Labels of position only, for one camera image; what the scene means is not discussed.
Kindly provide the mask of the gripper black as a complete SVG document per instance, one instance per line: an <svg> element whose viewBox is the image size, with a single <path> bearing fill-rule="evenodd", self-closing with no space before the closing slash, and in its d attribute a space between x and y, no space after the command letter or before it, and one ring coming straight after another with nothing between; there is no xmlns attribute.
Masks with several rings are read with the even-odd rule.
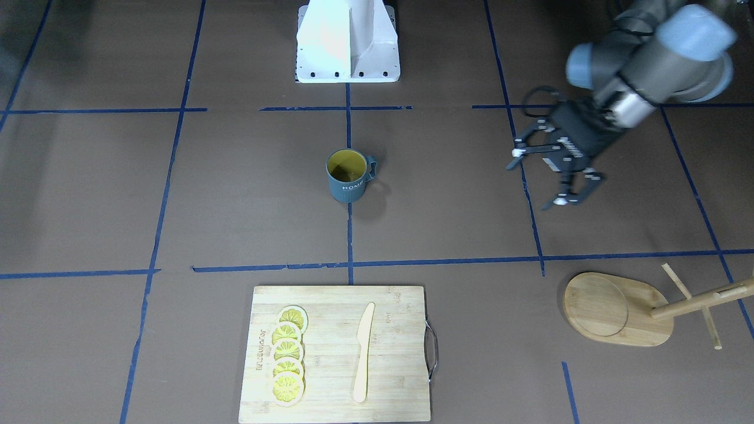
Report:
<svg viewBox="0 0 754 424"><path fill-rule="evenodd" d="M536 133L547 135L544 144L530 143ZM540 210L579 205L605 180L605 175L596 171L592 162L624 133L625 129L609 121L591 99L560 101L550 110L547 119L536 119L514 139L512 160L506 170L512 171L526 155L543 155L550 169L560 173L560 182L554 198ZM576 186L579 176L584 179L582 186Z"/></svg>

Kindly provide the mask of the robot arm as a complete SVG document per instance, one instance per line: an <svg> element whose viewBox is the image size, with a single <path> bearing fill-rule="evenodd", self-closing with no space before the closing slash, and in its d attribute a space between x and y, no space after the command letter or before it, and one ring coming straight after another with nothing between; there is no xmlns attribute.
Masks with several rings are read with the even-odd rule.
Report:
<svg viewBox="0 0 754 424"><path fill-rule="evenodd" d="M569 100L551 86L549 113L514 140L516 167L531 155L560 175L558 191L544 209L578 205L603 182L593 161L667 100L699 104L732 82L728 48L737 33L718 12L687 1L635 1L615 16L598 43L576 46L566 64L568 82L591 94Z"/></svg>

